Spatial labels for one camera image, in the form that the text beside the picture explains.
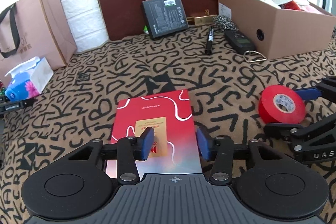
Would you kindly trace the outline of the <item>red tape roll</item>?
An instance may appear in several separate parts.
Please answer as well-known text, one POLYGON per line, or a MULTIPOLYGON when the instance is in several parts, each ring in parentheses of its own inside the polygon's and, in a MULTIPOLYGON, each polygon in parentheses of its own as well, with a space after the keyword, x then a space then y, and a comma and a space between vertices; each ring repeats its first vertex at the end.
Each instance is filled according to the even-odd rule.
POLYGON ((295 91, 281 85, 271 85, 262 91, 258 111, 265 124, 299 124, 306 116, 305 104, 301 97, 295 91))

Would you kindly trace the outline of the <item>red white booklet box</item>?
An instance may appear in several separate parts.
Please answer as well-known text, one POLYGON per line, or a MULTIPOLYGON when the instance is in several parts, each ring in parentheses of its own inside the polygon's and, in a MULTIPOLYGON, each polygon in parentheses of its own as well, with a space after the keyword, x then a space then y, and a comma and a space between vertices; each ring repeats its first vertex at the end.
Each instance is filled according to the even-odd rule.
POLYGON ((154 130, 154 142, 147 160, 136 162, 140 176, 202 171, 186 89, 120 100, 110 142, 139 137, 147 127, 154 130))

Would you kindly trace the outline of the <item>black UGREEN product box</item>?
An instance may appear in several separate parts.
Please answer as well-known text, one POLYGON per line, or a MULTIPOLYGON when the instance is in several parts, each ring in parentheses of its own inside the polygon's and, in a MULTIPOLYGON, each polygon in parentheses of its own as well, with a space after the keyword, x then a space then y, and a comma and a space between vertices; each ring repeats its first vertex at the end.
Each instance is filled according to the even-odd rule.
POLYGON ((189 28, 182 0, 145 0, 142 10, 152 39, 189 28))

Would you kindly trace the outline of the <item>brown cardboard storage box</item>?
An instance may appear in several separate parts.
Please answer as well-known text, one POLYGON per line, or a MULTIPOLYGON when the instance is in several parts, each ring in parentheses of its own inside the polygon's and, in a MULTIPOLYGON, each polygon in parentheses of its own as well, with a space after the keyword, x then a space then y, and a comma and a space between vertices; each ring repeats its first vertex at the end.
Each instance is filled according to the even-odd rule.
POLYGON ((268 59, 327 49, 335 16, 313 5, 320 14, 276 9, 260 0, 218 0, 239 30, 268 59))

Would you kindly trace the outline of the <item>black digital hanging scale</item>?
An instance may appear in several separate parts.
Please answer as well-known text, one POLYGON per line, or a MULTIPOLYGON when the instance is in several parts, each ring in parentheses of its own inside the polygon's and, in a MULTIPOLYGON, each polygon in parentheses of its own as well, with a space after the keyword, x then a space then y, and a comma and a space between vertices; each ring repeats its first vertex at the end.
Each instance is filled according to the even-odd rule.
POLYGON ((267 61, 267 58, 257 51, 254 43, 240 31, 224 30, 226 40, 231 47, 240 55, 247 63, 260 63, 267 61))

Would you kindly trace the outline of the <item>black marker pen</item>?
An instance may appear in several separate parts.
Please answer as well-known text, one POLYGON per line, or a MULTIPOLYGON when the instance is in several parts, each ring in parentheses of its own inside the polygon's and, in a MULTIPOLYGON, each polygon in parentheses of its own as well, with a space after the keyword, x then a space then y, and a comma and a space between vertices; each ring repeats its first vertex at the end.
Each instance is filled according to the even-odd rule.
POLYGON ((205 55, 211 55, 213 51, 214 26, 210 26, 207 41, 205 45, 205 55))

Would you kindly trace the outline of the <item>steel wool scrubber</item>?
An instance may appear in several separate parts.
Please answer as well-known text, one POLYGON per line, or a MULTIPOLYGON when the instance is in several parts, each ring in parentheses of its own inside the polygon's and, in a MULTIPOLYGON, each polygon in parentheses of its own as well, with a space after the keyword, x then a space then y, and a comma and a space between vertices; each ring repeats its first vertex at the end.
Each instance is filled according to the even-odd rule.
POLYGON ((228 17, 224 15, 217 15, 214 17, 214 23, 222 31, 238 31, 236 24, 228 17))

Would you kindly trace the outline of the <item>green bottle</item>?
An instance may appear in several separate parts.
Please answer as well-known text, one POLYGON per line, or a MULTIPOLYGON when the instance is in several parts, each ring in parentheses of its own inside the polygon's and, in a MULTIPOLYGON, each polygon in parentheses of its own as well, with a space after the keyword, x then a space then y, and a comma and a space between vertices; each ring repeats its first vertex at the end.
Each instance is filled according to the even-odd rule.
POLYGON ((148 33, 149 33, 149 31, 148 31, 148 29, 147 29, 147 26, 144 26, 144 28, 143 28, 143 32, 144 32, 145 34, 148 34, 148 33))

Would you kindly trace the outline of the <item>tissue pack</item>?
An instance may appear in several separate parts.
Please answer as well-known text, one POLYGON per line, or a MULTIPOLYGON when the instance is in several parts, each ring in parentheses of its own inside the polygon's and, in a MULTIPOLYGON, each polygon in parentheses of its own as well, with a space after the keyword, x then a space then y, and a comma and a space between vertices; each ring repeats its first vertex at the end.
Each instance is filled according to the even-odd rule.
POLYGON ((20 63, 5 74, 5 76, 11 75, 11 81, 5 90, 5 96, 11 102, 39 96, 53 74, 54 71, 47 59, 35 56, 20 63))

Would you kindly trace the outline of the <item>gold rectangular box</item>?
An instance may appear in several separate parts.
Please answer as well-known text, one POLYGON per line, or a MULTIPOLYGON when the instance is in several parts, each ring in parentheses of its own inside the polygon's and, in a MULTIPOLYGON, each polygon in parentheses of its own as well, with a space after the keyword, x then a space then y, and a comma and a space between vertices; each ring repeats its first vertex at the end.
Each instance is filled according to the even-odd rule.
POLYGON ((204 26, 213 24, 217 15, 191 16, 187 17, 188 24, 192 26, 204 26))

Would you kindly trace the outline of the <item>pink paper shopping bag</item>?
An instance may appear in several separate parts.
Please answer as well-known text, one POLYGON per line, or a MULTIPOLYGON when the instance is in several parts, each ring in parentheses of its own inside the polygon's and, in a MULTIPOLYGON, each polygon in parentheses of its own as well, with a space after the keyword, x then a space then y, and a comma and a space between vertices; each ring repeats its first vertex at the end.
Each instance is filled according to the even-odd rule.
POLYGON ((46 58, 53 70, 66 66, 77 45, 61 0, 19 0, 1 19, 1 81, 8 71, 35 56, 46 58))

